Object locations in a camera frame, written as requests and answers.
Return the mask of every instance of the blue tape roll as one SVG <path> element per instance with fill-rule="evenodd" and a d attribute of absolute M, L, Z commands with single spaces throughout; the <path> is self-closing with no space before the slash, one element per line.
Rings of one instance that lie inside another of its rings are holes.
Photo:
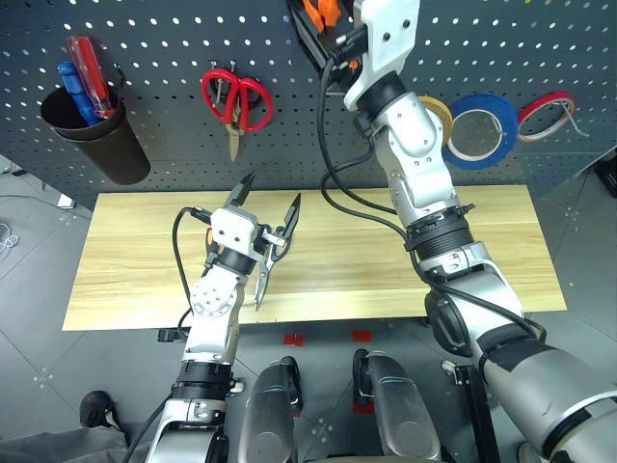
<path fill-rule="evenodd" d="M 486 111 L 491 113 L 499 121 L 501 125 L 501 140 L 496 149 L 487 157 L 477 161 L 467 160 L 458 157 L 452 152 L 452 138 L 448 144 L 443 147 L 443 159 L 461 169 L 467 171 L 478 171 L 495 166 L 497 162 L 503 159 L 510 150 L 514 147 L 517 141 L 517 133 L 519 132 L 519 120 L 514 107 L 501 96 L 490 94 L 469 95 L 459 99 L 450 108 L 454 119 L 454 127 L 456 127 L 456 118 L 474 110 Z"/>

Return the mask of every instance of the red tape roll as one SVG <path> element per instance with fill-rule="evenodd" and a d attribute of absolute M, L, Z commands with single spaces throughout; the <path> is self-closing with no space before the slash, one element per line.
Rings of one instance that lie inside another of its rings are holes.
<path fill-rule="evenodd" d="M 537 133 L 531 134 L 523 134 L 522 128 L 523 124 L 536 112 L 539 111 L 550 104 L 557 104 L 561 107 L 560 103 L 564 103 L 568 108 L 570 114 L 574 114 L 577 106 L 575 104 L 575 99 L 568 92 L 553 92 L 552 94 L 544 95 L 541 98 L 536 99 L 532 103 L 530 103 L 526 108 L 524 108 L 519 113 L 519 134 L 518 138 L 522 142 L 537 142 L 538 140 L 542 140 L 543 138 L 547 138 L 559 130 L 565 123 L 570 119 L 567 114 L 564 115 L 553 125 L 545 128 Z"/>

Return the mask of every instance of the gray floor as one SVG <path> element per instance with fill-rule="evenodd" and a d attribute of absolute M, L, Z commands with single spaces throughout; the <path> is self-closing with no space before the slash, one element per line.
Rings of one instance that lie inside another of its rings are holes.
<path fill-rule="evenodd" d="M 35 196 L 55 204 L 58 193 L 41 191 L 40 182 L 30 176 L 0 177 L 0 222 L 20 236 L 17 246 L 0 252 L 0 438 L 78 426 L 80 399 L 94 389 L 108 391 L 121 419 L 137 426 L 169 390 L 181 345 L 157 343 L 155 332 L 148 330 L 63 333 L 88 219 L 2 195 Z M 547 326 L 550 343 L 617 381 L 616 201 L 594 174 L 585 173 L 534 203 L 569 310 L 535 313 L 533 318 Z M 89 216 L 83 208 L 75 212 Z M 358 329 L 371 331 L 372 343 L 353 343 L 351 332 Z M 283 346 L 285 333 L 302 334 L 305 345 Z M 296 420 L 301 459 L 375 453 L 374 417 L 353 414 L 351 408 L 351 359 L 361 346 L 384 350 L 405 366 L 443 442 L 460 461 L 474 461 L 462 391 L 441 372 L 440 362 L 447 356 L 417 320 L 245 327 L 234 370 L 248 391 L 270 361 L 294 355 L 306 402 Z M 232 455 L 246 398 L 245 392 L 229 401 Z M 493 413 L 502 461 L 513 462 L 522 437 L 498 405 Z"/>

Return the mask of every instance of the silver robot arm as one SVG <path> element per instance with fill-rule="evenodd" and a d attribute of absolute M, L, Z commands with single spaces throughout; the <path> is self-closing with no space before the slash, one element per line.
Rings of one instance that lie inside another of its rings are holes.
<path fill-rule="evenodd" d="M 239 338 L 238 314 L 244 287 L 259 265 L 256 302 L 261 301 L 265 291 L 262 280 L 267 281 L 272 264 L 290 246 L 300 209 L 298 195 L 287 212 L 285 225 L 272 233 L 270 226 L 259 224 L 253 214 L 239 207 L 252 182 L 253 175 L 245 177 L 225 205 L 213 213 L 199 209 L 200 218 L 211 225 L 214 244 L 209 246 L 212 251 L 203 276 L 190 291 L 193 324 L 147 463 L 227 461 L 225 400 L 228 393 L 241 390 L 231 365 Z M 273 425 L 286 420 L 285 413 L 270 417 Z"/>
<path fill-rule="evenodd" d="M 514 424 L 546 458 L 617 461 L 617 388 L 525 326 L 516 293 L 471 236 L 469 207 L 460 205 L 443 163 L 439 118 L 398 77 L 414 47 L 418 4 L 356 1 L 355 22 L 368 40 L 362 74 L 345 104 L 372 122 L 407 249 L 431 287 L 425 307 L 435 337 L 445 350 L 473 359 Z"/>

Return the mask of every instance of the tape roll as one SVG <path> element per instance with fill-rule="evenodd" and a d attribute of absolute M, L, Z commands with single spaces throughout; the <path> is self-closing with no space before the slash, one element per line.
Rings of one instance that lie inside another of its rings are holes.
<path fill-rule="evenodd" d="M 450 110 L 447 106 L 445 106 L 445 104 L 432 96 L 419 96 L 418 99 L 422 102 L 426 109 L 435 113 L 435 115 L 440 118 L 440 121 L 442 121 L 442 146 L 445 146 L 447 141 L 452 136 L 452 125 L 454 124 L 452 121 L 452 113 L 450 113 Z"/>
<path fill-rule="evenodd" d="M 452 142 L 452 138 L 443 147 L 443 159 L 450 164 L 468 171 L 488 169 L 495 166 L 514 147 L 519 133 L 519 120 L 514 107 L 501 96 L 490 94 L 469 95 L 459 99 L 451 107 L 454 117 L 453 128 L 457 119 L 470 112 L 483 112 L 489 114 L 496 125 L 498 142 L 496 146 L 481 155 L 468 155 L 460 152 Z"/>
<path fill-rule="evenodd" d="M 571 115 L 575 113 L 575 110 L 577 109 L 577 105 L 575 103 L 574 97 L 570 95 L 568 92 L 554 92 L 552 94 L 544 95 L 541 98 L 538 98 L 532 103 L 530 103 L 527 107 L 525 107 L 519 113 L 519 133 L 518 133 L 519 140 L 521 140 L 522 142 L 528 142 L 528 143 L 537 142 L 538 140 L 542 140 L 543 138 L 550 137 L 553 133 L 555 133 L 557 130 L 563 127 L 563 125 L 570 120 L 570 118 L 565 112 L 563 116 L 559 118 L 559 120 L 556 123 L 554 123 L 550 127 L 545 128 L 544 130 L 541 130 L 536 133 L 531 133 L 531 134 L 521 133 L 523 124 L 531 116 L 533 116 L 535 112 L 540 111 L 541 109 L 546 108 L 547 106 L 550 106 L 552 104 L 557 104 L 559 107 L 561 107 L 561 103 L 564 103 L 566 105 L 566 108 L 570 112 Z"/>

